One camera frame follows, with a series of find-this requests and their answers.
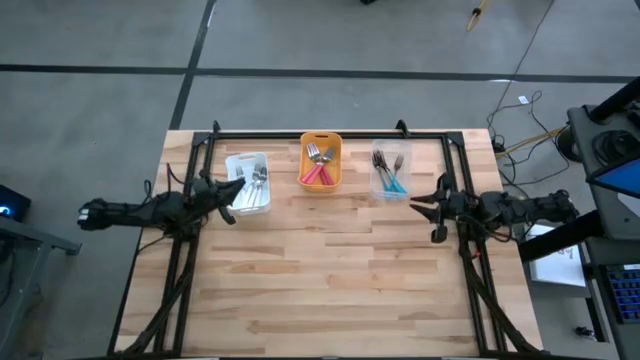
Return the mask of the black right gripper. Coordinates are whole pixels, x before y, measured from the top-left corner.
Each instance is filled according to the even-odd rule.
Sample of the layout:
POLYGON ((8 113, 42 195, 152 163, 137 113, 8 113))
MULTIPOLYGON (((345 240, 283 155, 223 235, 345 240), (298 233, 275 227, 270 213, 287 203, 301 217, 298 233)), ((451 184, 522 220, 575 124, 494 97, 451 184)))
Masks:
POLYGON ((457 224, 464 224, 464 233, 473 241, 481 240, 480 225, 473 218, 471 197, 465 192, 453 190, 453 180, 447 173, 443 173, 437 180, 436 192, 431 195, 411 197, 411 201, 421 203, 435 203, 436 208, 411 205, 411 208, 434 223, 436 228, 431 233, 431 241, 442 243, 447 239, 448 228, 446 220, 454 220, 457 224))

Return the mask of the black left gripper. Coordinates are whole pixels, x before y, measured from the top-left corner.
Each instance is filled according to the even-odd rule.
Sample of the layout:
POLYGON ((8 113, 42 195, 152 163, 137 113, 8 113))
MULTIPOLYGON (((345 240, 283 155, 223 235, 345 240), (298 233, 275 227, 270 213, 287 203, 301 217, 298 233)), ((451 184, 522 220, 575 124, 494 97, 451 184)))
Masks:
POLYGON ((193 182, 192 204, 197 214, 208 215, 218 210, 223 220, 233 225, 236 219, 230 214, 228 207, 234 203, 243 188, 243 178, 219 181, 205 175, 193 182))

